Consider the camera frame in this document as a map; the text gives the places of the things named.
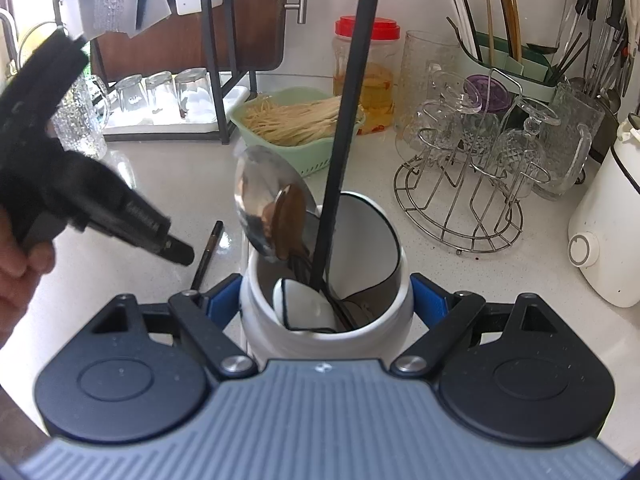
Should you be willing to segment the person's left hand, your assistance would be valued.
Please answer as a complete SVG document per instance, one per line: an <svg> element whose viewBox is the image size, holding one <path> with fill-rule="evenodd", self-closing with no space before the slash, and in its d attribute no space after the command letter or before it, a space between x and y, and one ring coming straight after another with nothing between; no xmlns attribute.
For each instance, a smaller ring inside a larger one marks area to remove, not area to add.
<svg viewBox="0 0 640 480"><path fill-rule="evenodd" d="M53 271L56 255L51 242L24 252L4 208L0 219L0 346L4 347L24 318L41 279Z"/></svg>

